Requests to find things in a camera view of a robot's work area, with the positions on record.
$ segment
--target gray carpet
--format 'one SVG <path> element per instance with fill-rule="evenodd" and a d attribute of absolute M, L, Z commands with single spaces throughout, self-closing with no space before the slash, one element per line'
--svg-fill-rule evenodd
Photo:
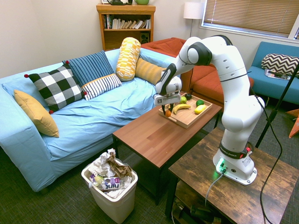
<path fill-rule="evenodd" d="M 268 114 L 277 103 L 271 100 L 266 108 Z M 273 127 L 278 139 L 280 140 L 284 152 L 281 160 L 295 168 L 298 165 L 298 145 L 299 134 L 289 139 L 294 121 L 293 117 L 285 112 L 298 109 L 299 106 L 283 103 L 273 121 Z M 211 131 L 214 126 L 213 119 L 205 127 L 206 131 Z M 263 114 L 255 127 L 250 141 L 255 145 L 264 126 L 266 125 L 265 115 Z M 192 147 L 201 138 L 202 134 L 197 134 L 190 142 Z M 260 147 L 261 150 L 277 157 L 279 155 L 279 145 L 276 142 L 271 130 L 265 135 Z M 19 170 L 10 161 L 2 149 L 0 149 L 0 223 L 1 224 L 95 224 L 106 223 L 114 224 L 102 210 L 97 206 L 87 185 L 81 177 L 82 169 L 96 159 L 100 154 L 87 160 L 73 170 L 58 178 L 49 186 L 49 193 L 42 195 L 31 190 Z M 131 152 L 122 147 L 120 159 L 126 160 Z M 134 168 L 139 158 L 137 155 L 130 157 L 128 163 Z M 133 212 L 124 221 L 124 224 L 171 224 L 171 219 L 164 215 L 166 206 L 166 192 L 163 193 L 161 202 L 155 205 L 154 197 L 140 184 L 137 184 L 135 191 L 135 206 Z M 299 223 L 299 188 L 298 183 L 290 198 L 282 224 Z"/>

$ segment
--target black and white checkered pillow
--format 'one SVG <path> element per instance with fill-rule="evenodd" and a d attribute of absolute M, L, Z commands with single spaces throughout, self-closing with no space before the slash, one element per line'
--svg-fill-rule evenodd
<path fill-rule="evenodd" d="M 67 64 L 50 72 L 25 75 L 25 77 L 31 79 L 53 112 L 84 97 Z"/>

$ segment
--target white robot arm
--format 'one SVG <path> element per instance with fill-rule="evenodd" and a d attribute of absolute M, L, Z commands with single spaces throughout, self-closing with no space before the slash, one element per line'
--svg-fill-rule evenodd
<path fill-rule="evenodd" d="M 206 39 L 189 38 L 174 63 L 170 64 L 156 84 L 155 104 L 180 101 L 181 81 L 177 75 L 195 65 L 213 64 L 219 75 L 224 95 L 222 123 L 225 132 L 219 150 L 213 157 L 216 170 L 243 184 L 254 181 L 257 170 L 250 159 L 246 144 L 263 110 L 254 96 L 249 96 L 249 79 L 242 57 L 225 36 Z"/>

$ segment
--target black stand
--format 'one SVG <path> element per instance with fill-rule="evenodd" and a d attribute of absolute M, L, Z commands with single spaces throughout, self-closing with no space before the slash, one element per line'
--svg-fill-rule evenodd
<path fill-rule="evenodd" d="M 277 114 L 277 112 L 278 112 L 278 109 L 279 109 L 279 107 L 280 107 L 280 105 L 281 105 L 281 103 L 282 103 L 282 101 L 283 101 L 283 99 L 284 99 L 284 97 L 285 97 L 285 95 L 286 95 L 286 92 L 288 91 L 290 85 L 292 84 L 292 81 L 293 81 L 293 79 L 295 78 L 295 75 L 297 74 L 298 70 L 299 70 L 299 63 L 297 64 L 297 67 L 295 68 L 295 71 L 293 72 L 293 74 L 292 74 L 292 76 L 291 76 L 291 78 L 290 78 L 288 84 L 286 85 L 285 90 L 284 90 L 284 92 L 282 93 L 282 95 L 281 95 L 281 97 L 280 97 L 278 103 L 276 104 L 275 108 L 272 110 L 272 112 L 271 112 L 271 114 L 270 114 L 270 116 L 269 116 L 269 120 L 268 120 L 268 122 L 267 122 L 265 128 L 263 129 L 263 132 L 262 132 L 260 138 L 259 138 L 258 141 L 257 141 L 256 148 L 258 148 L 258 147 L 260 146 L 260 144 L 261 144 L 261 142 L 262 142 L 262 140 L 263 140 L 263 137 L 265 136 L 265 134 L 266 134 L 266 132 L 267 132 L 269 126 L 270 126 L 270 123 L 275 119 L 276 114 Z"/>

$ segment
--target white lampshade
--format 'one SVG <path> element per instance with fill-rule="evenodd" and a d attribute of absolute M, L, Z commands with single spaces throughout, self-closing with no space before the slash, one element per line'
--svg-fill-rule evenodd
<path fill-rule="evenodd" d="M 185 19 L 202 19 L 204 11 L 204 2 L 186 2 L 184 7 Z"/>

